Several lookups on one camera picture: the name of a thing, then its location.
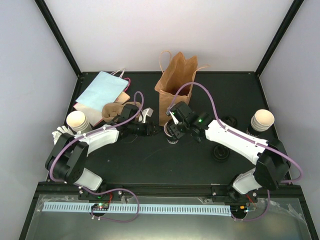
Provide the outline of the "single black sleeved cup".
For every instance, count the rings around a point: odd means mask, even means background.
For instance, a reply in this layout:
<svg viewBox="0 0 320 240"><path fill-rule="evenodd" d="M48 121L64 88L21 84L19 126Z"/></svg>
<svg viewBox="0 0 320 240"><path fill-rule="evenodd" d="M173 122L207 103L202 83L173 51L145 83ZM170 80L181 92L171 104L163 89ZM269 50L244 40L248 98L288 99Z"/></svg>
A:
<svg viewBox="0 0 320 240"><path fill-rule="evenodd" d="M166 135L166 139L169 144L174 145L174 144L178 143L179 140L169 133L169 130L167 129L167 125L168 125L168 122L166 122L165 125L163 126L163 130Z"/></svg>

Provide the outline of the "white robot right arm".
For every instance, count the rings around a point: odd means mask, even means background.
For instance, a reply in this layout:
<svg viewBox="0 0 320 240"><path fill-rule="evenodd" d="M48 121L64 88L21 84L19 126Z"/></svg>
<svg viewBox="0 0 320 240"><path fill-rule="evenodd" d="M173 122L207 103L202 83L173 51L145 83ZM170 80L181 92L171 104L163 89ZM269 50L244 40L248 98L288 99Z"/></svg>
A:
<svg viewBox="0 0 320 240"><path fill-rule="evenodd" d="M207 113L197 114L185 102L180 101L166 112L171 119L164 125L167 140L176 143L185 134L196 142L202 139L218 143L249 160L254 168L236 175L226 188L226 197L231 202L240 201L250 191L264 188L278 189L285 178L290 162L285 158L282 142L250 136Z"/></svg>

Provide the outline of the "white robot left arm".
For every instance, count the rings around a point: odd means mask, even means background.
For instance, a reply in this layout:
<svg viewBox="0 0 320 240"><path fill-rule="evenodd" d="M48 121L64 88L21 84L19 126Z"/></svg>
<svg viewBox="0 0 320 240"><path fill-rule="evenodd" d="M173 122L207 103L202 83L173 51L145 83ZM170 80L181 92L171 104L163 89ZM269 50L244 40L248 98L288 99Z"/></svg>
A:
<svg viewBox="0 0 320 240"><path fill-rule="evenodd" d="M78 135L62 133L45 163L50 178L84 187L95 199L103 199L108 188L102 177L85 167L88 155L128 135L156 135L161 128L147 119L153 112L150 107L140 110L136 104L126 104L120 114L96 130Z"/></svg>

